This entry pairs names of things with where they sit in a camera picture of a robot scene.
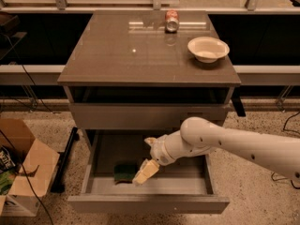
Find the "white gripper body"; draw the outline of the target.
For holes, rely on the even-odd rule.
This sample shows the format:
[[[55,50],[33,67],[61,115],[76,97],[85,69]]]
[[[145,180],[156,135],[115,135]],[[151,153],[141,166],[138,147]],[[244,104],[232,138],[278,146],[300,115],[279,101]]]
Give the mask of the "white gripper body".
[[[150,155],[161,166],[168,166],[175,162],[166,149],[166,135],[157,138],[157,143],[154,146],[150,146]]]

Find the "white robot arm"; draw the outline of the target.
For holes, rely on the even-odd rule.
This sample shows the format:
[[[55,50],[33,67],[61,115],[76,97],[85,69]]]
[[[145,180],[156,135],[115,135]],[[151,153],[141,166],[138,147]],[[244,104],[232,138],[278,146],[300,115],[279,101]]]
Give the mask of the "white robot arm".
[[[151,158],[142,163],[133,178],[135,185],[146,182],[161,166],[168,166],[179,158],[206,155],[215,148],[294,182],[300,177],[300,140],[297,138],[225,128],[200,117],[189,117],[174,133],[144,141],[150,146]]]

